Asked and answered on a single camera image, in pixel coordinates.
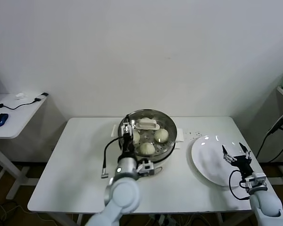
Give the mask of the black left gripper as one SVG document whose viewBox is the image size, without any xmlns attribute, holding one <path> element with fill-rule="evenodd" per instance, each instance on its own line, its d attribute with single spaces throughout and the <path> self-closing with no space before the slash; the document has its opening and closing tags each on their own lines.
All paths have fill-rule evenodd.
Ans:
<svg viewBox="0 0 283 226">
<path fill-rule="evenodd" d="M 133 158 L 135 159 L 135 147 L 133 144 L 133 137 L 135 127 L 130 123 L 129 115 L 127 114 L 121 125 L 121 134 L 123 135 L 123 145 L 121 159 Z"/>
</svg>

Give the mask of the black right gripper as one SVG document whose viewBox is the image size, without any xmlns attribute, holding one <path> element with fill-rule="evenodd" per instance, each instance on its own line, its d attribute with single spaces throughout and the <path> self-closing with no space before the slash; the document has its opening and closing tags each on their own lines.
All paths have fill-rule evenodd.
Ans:
<svg viewBox="0 0 283 226">
<path fill-rule="evenodd" d="M 251 152 L 242 143 L 239 143 L 239 145 L 242 151 L 244 152 L 244 155 L 232 157 L 228 154 L 226 148 L 222 145 L 223 158 L 226 162 L 232 164 L 232 166 L 237 167 L 239 169 L 242 178 L 247 178 L 251 176 L 254 172 L 250 166 L 252 161 L 250 157 Z"/>
</svg>

